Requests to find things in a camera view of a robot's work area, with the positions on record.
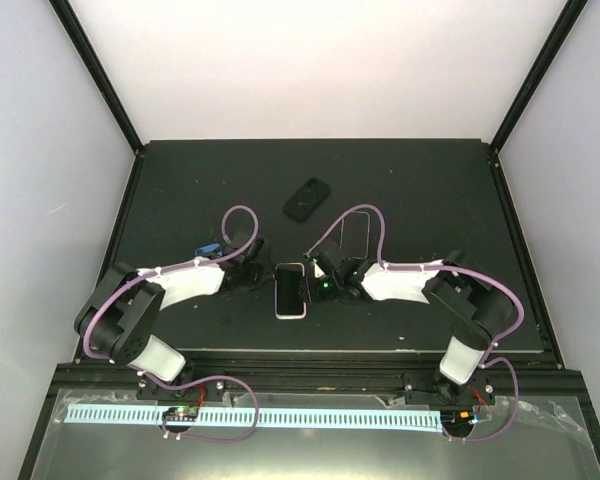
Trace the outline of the black phone case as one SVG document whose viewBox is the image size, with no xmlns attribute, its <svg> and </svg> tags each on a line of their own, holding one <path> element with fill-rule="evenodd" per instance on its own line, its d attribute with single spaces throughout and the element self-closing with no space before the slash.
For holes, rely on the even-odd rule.
<svg viewBox="0 0 600 480">
<path fill-rule="evenodd" d="M 312 177 L 291 195 L 282 211 L 292 220 L 304 222 L 329 197 L 330 193 L 331 188 L 326 182 Z"/>
</svg>

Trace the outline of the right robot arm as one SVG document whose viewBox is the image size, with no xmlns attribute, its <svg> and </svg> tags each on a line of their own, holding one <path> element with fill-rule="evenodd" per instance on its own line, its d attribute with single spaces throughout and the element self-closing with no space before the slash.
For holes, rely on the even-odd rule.
<svg viewBox="0 0 600 480">
<path fill-rule="evenodd" d="M 391 263 L 347 256 L 331 240 L 305 254 L 318 274 L 300 287 L 310 302 L 406 301 L 440 314 L 451 331 L 429 394 L 446 405 L 464 403 L 476 370 L 524 321 L 524 307 L 506 285 L 481 273 L 462 252 L 424 263 Z"/>
</svg>

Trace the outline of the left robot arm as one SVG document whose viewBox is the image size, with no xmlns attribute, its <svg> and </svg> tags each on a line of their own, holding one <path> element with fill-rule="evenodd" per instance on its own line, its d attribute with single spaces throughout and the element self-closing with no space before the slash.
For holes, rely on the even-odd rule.
<svg viewBox="0 0 600 480">
<path fill-rule="evenodd" d="M 178 350 L 154 333 L 161 311 L 196 297 L 240 294 L 271 280 L 269 243 L 242 230 L 224 245 L 200 247 L 181 264 L 111 267 L 74 321 L 85 354 L 148 374 L 173 399 L 187 397 L 195 376 Z"/>
</svg>

